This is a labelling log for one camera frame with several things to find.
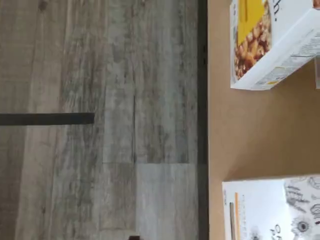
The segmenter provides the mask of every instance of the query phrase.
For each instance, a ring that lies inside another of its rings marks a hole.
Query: cereal box
[[[233,0],[231,88],[269,90],[320,54],[320,0]]]
[[[222,188],[226,240],[320,240],[320,175]]]

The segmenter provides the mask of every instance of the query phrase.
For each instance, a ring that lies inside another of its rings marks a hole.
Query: brown cardboard
[[[314,62],[268,91],[231,89],[229,4],[208,0],[211,240],[225,239],[223,180],[320,173]]]

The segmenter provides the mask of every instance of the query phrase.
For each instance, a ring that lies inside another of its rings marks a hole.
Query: black strip
[[[197,35],[198,239],[209,240],[207,0],[198,1]]]
[[[0,126],[49,126],[94,124],[93,112],[79,113],[0,113]]]

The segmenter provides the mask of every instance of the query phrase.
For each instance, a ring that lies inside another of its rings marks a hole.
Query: nutrition label
[[[263,79],[258,81],[257,85],[271,88],[317,55],[320,55],[320,32],[317,32],[317,34],[309,39],[307,43],[303,44],[299,50],[294,51],[280,66],[275,67]]]

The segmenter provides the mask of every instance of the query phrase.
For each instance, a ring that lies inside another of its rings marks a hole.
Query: orange stripe
[[[236,236],[237,240],[241,240],[240,236],[240,220],[239,220],[239,201],[238,193],[235,193],[235,221],[236,221]]]

